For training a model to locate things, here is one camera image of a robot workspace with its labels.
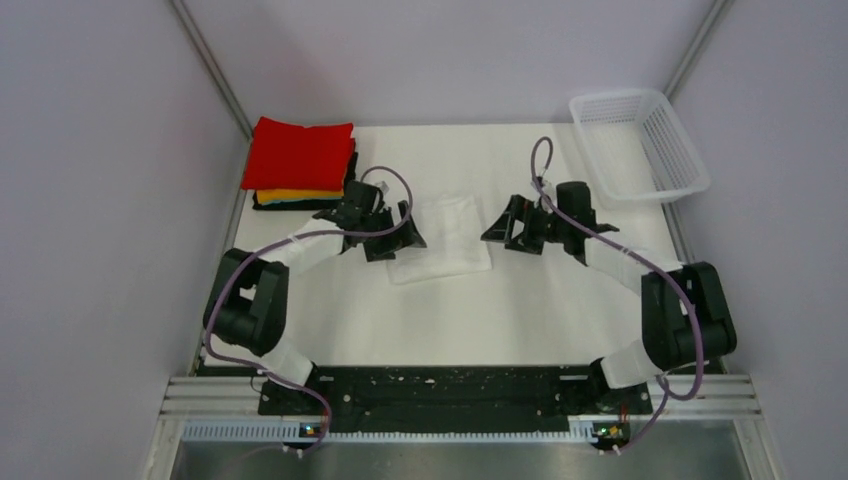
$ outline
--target red cloth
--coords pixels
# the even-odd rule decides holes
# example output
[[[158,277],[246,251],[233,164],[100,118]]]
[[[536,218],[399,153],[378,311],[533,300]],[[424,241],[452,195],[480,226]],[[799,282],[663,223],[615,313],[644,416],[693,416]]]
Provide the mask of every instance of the red cloth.
[[[342,190],[353,154],[353,124],[302,127],[259,119],[241,188]]]

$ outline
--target white enclosure wall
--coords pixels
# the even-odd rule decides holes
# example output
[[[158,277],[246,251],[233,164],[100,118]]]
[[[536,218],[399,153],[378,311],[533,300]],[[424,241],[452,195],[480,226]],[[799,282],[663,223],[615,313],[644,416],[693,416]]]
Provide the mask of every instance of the white enclosure wall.
[[[0,477],[138,478],[244,148],[164,0],[0,6]]]
[[[566,120],[662,89],[711,0],[185,0],[251,122]]]
[[[848,3],[738,1],[677,102],[713,186],[683,202],[789,478],[848,478]]]

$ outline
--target folded cloth stack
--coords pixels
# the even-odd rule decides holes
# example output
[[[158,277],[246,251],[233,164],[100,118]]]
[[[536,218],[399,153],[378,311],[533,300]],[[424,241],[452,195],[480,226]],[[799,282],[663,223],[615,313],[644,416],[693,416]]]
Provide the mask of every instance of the folded cloth stack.
[[[353,124],[303,127],[259,119],[241,188],[255,210],[335,207],[356,177]]]

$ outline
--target metal floor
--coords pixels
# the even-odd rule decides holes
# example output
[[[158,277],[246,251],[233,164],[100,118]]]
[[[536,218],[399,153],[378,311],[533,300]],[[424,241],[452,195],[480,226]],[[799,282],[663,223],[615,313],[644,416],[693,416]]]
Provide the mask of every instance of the metal floor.
[[[660,423],[639,448],[621,457],[593,455],[585,444],[333,444],[303,460],[265,451],[215,477],[256,446],[184,443],[171,480],[749,478],[731,422]]]

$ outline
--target yellow cloth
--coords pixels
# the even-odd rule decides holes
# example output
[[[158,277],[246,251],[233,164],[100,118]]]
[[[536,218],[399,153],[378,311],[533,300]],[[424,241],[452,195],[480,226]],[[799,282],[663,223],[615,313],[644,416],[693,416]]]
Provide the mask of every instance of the yellow cloth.
[[[297,200],[334,200],[342,198],[344,190],[293,190],[276,188],[273,190],[257,190],[256,201],[264,205],[273,202],[292,202]]]

